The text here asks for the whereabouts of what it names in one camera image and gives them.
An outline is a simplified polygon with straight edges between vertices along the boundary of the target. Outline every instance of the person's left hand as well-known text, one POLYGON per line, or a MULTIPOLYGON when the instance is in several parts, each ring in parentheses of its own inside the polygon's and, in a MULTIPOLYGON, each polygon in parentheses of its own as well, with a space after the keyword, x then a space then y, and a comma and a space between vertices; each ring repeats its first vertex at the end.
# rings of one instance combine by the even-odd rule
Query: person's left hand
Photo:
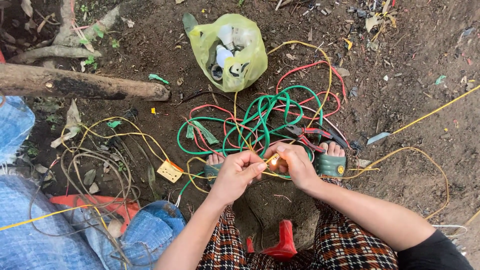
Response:
POLYGON ((253 178, 260 179, 266 168, 262 158, 250 150, 228 155, 208 197, 227 206, 240 198, 253 178))

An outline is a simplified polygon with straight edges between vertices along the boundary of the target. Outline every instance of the hand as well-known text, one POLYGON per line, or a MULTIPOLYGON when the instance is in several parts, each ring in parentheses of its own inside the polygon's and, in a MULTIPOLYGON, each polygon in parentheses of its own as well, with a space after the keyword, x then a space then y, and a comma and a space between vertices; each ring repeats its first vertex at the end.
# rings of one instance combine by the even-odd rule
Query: hand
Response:
POLYGON ((228 155, 208 197, 227 206, 240 198, 253 178, 260 179, 266 168, 262 158, 250 150, 228 155))
POLYGON ((302 146, 279 142, 269 147, 264 156, 269 158, 275 153, 278 153, 281 159, 276 165, 270 165, 270 169, 274 171, 279 168, 283 173, 288 171, 293 183, 299 189, 306 190, 313 181, 320 180, 302 146))

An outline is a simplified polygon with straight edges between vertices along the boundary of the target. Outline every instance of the foot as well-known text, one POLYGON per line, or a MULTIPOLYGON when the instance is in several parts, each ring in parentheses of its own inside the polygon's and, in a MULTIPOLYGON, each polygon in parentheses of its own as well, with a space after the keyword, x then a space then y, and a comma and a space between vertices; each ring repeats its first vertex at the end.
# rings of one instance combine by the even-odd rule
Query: foot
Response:
POLYGON ((332 157, 344 157, 345 156, 345 150, 343 150, 340 147, 340 145, 337 145, 335 142, 330 142, 329 144, 321 143, 320 147, 327 150, 327 155, 328 156, 332 156, 332 157))
POLYGON ((215 165, 215 164, 220 164, 220 163, 223 163, 223 161, 225 161, 225 158, 222 157, 222 156, 219 156, 217 154, 212 154, 212 155, 209 155, 208 156, 208 159, 207 159, 207 164, 208 165, 215 165))

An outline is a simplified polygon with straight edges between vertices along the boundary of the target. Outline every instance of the yellow electrical socket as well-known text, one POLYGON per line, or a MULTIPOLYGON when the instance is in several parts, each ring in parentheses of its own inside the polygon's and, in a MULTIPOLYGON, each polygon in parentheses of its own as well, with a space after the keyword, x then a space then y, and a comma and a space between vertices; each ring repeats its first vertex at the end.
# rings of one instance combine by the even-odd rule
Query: yellow electrical socket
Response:
POLYGON ((183 170, 173 162, 166 160, 156 172, 175 183, 181 177, 183 170))

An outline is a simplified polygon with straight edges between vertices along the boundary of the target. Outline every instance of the person's right hand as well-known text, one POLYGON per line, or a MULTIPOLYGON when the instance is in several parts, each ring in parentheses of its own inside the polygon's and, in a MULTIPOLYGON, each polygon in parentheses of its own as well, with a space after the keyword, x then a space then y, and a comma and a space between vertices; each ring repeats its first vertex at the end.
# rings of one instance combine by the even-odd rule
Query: person's right hand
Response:
POLYGON ((321 181, 302 146, 279 142, 269 147, 264 157, 268 159, 275 153, 278 153, 281 159, 276 165, 270 164, 270 170, 279 168, 283 173, 288 171, 293 183, 299 189, 306 190, 312 182, 321 181))

